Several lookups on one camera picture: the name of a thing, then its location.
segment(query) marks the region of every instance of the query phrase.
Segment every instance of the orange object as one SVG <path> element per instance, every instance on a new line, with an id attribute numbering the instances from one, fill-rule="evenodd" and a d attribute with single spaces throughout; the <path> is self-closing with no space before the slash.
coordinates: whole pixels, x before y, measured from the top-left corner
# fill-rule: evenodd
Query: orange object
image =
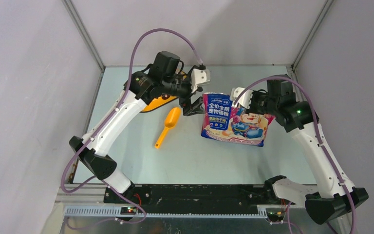
<path id="1" fill-rule="evenodd" d="M 165 104 L 171 102 L 171 101 L 174 101 L 176 100 L 177 97 L 175 96 L 170 96 L 170 95 L 167 95 L 167 94 L 163 94 L 161 95 L 159 98 L 154 98 L 154 100 L 144 108 L 144 110 L 141 111 L 141 113 L 146 113 L 146 112 L 150 112 L 150 111 L 153 111 L 161 106 L 164 106 Z"/>
<path id="2" fill-rule="evenodd" d="M 155 143 L 155 146 L 154 146 L 154 147 L 155 147 L 156 149 L 159 149 L 159 148 L 160 148 L 161 143 L 163 142 L 164 138 L 165 138 L 166 135 L 167 135 L 167 132 L 168 132 L 170 129 L 172 129 L 172 128 L 175 127 L 175 125 L 176 125 L 177 122 L 178 122 L 178 119 L 179 119 L 180 115 L 181 115 L 181 108 L 179 108 L 179 107 L 175 107 L 175 108 L 173 108 L 173 109 L 169 112 L 169 114 L 168 114 L 167 117 L 166 117 L 166 120 L 164 120 L 164 129 L 163 129 L 163 131 L 161 132 L 160 137 L 158 137 L 157 142 Z"/>

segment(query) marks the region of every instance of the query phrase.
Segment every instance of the gray tabletop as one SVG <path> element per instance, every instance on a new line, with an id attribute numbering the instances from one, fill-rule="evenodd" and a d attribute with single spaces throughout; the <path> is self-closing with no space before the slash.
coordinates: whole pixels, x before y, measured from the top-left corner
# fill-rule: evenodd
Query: gray tabletop
<path id="1" fill-rule="evenodd" d="M 205 92 L 227 94 L 234 87 L 246 87 L 255 80 L 287 73 L 285 66 L 207 68 L 211 71 L 211 83 L 204 86 Z M 118 98 L 127 77 L 128 67 L 106 69 L 90 127 L 100 121 Z M 266 88 L 266 84 L 257 88 Z M 263 184 L 266 179 L 284 175 L 294 182 L 315 184 L 301 147 L 275 121 L 269 126 L 264 146 L 256 147 L 203 138 L 200 136 L 203 115 L 181 116 L 161 148 L 155 149 L 164 119 L 176 106 L 178 101 L 173 101 L 137 115 L 113 144 L 109 156 L 134 183 Z M 79 163 L 74 182 L 83 182 L 91 175 Z"/>

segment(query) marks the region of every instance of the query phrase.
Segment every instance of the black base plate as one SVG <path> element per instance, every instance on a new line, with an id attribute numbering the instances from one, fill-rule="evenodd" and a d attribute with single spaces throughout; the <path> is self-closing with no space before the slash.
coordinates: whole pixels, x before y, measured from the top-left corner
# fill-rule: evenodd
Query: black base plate
<path id="1" fill-rule="evenodd" d="M 262 185 L 173 185 L 136 184 L 124 196 L 139 203 L 147 213 L 162 214 L 258 214 L 258 204 L 269 202 Z M 126 204 L 107 188 L 104 203 Z"/>

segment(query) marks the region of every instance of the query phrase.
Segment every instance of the white wall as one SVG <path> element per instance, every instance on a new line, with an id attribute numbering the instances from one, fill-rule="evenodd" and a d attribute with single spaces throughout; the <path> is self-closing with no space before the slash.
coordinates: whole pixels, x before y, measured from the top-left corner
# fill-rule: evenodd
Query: white wall
<path id="1" fill-rule="evenodd" d="M 360 233 L 374 233 L 374 1 L 336 1 L 297 70 L 347 175 L 369 200 Z"/>
<path id="2" fill-rule="evenodd" d="M 147 30 L 165 27 L 186 36 L 206 65 L 292 63 L 325 0 L 74 0 L 104 63 L 128 65 Z M 135 64 L 169 50 L 195 64 L 176 36 L 145 39 Z"/>
<path id="3" fill-rule="evenodd" d="M 100 71 L 60 0 L 0 0 L 0 233 L 39 233 Z"/>

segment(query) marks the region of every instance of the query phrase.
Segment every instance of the red wire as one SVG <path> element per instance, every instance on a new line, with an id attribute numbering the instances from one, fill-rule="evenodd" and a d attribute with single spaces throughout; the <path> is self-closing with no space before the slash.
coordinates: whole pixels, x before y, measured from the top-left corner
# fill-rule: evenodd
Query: red wire
<path id="1" fill-rule="evenodd" d="M 140 195 L 139 194 L 134 194 L 134 196 L 136 196 L 138 198 L 138 201 L 139 201 L 138 205 L 141 206 L 141 197 L 140 197 Z"/>
<path id="2" fill-rule="evenodd" d="M 285 211 L 285 213 L 286 213 L 287 209 L 289 209 L 289 206 L 286 206 L 286 202 L 284 201 L 284 199 L 282 199 L 281 201 L 284 203 L 284 206 L 286 207 L 286 211 Z"/>

